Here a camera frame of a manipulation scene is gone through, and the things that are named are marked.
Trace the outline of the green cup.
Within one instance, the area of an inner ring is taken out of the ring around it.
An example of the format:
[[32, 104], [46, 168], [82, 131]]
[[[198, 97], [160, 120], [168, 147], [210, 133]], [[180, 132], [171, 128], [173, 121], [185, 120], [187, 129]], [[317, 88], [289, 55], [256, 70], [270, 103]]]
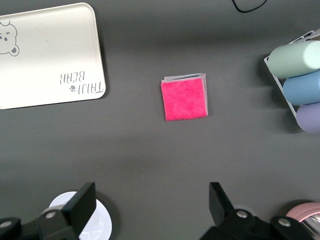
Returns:
[[294, 42], [275, 48], [268, 57], [268, 69], [279, 79], [296, 77], [320, 69], [320, 41]]

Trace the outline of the pink bowl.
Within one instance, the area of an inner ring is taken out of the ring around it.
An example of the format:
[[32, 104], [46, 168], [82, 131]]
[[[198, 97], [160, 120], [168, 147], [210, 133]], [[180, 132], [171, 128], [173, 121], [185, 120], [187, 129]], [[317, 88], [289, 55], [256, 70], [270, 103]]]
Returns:
[[320, 202], [306, 202], [293, 207], [285, 216], [301, 223], [317, 214], [320, 214]]

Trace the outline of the cream tray with bear print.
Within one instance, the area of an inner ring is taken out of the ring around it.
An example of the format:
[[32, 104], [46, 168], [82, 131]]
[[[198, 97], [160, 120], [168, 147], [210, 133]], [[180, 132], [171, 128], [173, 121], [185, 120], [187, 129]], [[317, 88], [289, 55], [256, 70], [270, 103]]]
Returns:
[[0, 16], [0, 110], [94, 100], [106, 89], [89, 4]]

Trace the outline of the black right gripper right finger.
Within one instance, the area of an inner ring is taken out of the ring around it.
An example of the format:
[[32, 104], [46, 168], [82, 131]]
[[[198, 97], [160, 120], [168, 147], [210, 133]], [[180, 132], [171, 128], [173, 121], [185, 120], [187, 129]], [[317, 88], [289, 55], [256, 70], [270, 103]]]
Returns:
[[235, 208], [218, 182], [209, 184], [209, 211], [214, 226], [199, 240], [270, 240], [269, 224]]

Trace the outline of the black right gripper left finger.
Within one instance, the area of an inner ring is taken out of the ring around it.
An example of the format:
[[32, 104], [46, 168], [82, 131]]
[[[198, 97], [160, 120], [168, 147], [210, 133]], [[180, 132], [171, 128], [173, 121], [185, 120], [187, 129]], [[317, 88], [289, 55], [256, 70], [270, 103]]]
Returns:
[[96, 185], [85, 183], [67, 203], [45, 209], [23, 229], [23, 240], [80, 240], [79, 236], [96, 209]]

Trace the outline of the purple cup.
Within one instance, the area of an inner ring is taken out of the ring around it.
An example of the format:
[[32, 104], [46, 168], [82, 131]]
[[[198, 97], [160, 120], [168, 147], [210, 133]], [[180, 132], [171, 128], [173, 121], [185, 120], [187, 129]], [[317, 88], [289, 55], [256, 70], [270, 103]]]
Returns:
[[297, 110], [296, 121], [303, 131], [320, 134], [320, 102], [302, 105]]

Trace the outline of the pale lavender round plate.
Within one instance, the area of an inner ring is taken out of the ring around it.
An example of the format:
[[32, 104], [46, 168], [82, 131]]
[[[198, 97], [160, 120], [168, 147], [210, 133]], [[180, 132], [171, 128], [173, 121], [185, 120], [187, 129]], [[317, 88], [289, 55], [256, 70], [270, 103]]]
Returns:
[[[49, 208], [65, 205], [75, 194], [75, 191], [69, 191], [58, 195], [50, 203]], [[79, 235], [79, 240], [109, 240], [112, 228], [111, 216], [106, 207], [97, 198], [95, 211]]]

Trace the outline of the blue cup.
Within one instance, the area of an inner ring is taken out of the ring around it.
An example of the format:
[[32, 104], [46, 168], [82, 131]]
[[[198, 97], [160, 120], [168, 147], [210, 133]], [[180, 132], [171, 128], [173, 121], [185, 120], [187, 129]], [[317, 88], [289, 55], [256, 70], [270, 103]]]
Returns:
[[286, 79], [283, 93], [285, 99], [292, 105], [320, 102], [320, 70]]

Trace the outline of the metal scoop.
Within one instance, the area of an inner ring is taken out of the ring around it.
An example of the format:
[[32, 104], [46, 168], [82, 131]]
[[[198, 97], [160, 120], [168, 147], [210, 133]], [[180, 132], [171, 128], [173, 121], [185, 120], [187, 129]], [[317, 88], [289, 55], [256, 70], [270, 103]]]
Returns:
[[301, 223], [314, 240], [320, 240], [320, 213], [307, 217]]

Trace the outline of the pink folded cloth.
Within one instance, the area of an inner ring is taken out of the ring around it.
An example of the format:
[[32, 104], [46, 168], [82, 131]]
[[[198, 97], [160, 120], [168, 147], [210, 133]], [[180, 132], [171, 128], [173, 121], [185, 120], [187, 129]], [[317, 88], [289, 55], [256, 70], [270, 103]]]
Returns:
[[192, 120], [209, 115], [206, 74], [167, 76], [161, 80], [160, 87], [166, 121]]

